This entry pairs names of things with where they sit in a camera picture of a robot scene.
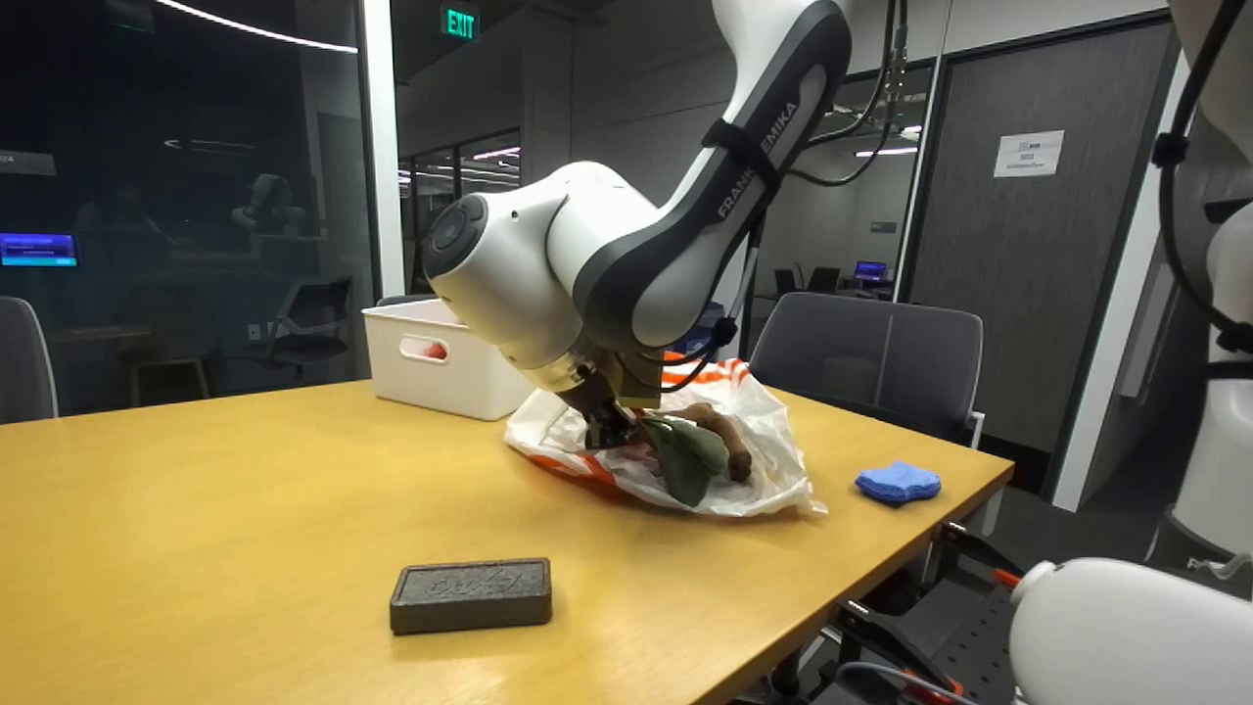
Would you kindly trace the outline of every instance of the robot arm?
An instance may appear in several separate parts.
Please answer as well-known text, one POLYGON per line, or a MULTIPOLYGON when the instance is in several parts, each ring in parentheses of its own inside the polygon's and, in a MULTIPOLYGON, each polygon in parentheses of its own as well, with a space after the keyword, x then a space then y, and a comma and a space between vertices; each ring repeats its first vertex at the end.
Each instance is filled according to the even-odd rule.
POLYGON ((617 405, 659 405, 660 354, 704 313, 851 64, 834 0, 711 0, 711 12, 737 92, 660 209, 580 160, 459 199, 423 245, 431 289, 580 408, 590 447, 627 444, 617 405))

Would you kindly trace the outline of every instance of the sign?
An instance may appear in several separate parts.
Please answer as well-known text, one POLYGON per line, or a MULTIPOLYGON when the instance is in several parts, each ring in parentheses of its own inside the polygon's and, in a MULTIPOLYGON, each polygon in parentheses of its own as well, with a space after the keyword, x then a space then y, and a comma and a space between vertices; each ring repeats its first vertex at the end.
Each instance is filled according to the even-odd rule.
POLYGON ((1000 179, 1042 179, 1059 175, 1064 130, 1048 134, 1006 134, 995 153, 1000 179))
POLYGON ((444 4, 444 37, 452 41, 478 41, 478 12, 474 10, 459 10, 459 4, 444 4))

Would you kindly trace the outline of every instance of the glass wall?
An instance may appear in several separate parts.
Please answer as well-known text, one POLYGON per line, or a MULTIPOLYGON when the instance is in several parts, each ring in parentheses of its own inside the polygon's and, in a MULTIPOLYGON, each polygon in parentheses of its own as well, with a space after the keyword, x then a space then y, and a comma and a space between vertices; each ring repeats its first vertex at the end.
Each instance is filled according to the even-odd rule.
POLYGON ((41 311, 64 412, 355 375, 359 0, 17 4, 0 238, 30 259, 0 296, 41 311))

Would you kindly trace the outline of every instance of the wooden table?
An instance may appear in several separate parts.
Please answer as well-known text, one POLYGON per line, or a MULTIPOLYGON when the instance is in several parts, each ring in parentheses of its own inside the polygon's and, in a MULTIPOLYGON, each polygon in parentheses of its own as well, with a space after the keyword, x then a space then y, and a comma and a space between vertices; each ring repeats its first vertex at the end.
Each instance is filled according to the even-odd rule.
POLYGON ((724 700, 1009 461, 783 397, 829 519, 693 520, 329 384, 0 429, 0 700, 724 700), (885 508, 860 465, 942 495, 885 508), (403 564, 553 557, 548 627, 393 640, 403 564))

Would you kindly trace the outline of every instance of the white robot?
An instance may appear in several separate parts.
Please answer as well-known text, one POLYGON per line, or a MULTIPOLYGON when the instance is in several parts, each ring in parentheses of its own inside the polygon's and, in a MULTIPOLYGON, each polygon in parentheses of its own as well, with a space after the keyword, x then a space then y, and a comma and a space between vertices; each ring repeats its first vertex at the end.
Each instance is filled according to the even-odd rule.
MULTIPOLYGON (((675 196, 654 209, 603 164, 568 164, 444 211, 428 277, 459 318, 589 421, 589 447, 630 444, 623 408, 660 391, 660 354, 704 313, 734 252, 815 130, 851 61, 851 0, 711 0, 737 87, 675 196)), ((1202 54, 1217 0, 1171 0, 1202 54)), ((1253 15, 1231 10, 1207 114, 1253 160, 1253 15)), ((1210 252, 1213 306, 1253 318, 1253 209, 1210 252)), ((1210 346, 1213 362, 1253 354, 1210 346)), ((1253 379, 1213 379, 1173 519, 1253 554, 1253 379)), ((1013 674, 1036 705, 1177 705, 1253 694, 1253 604, 1168 574, 1073 559, 1017 585, 1013 674)))

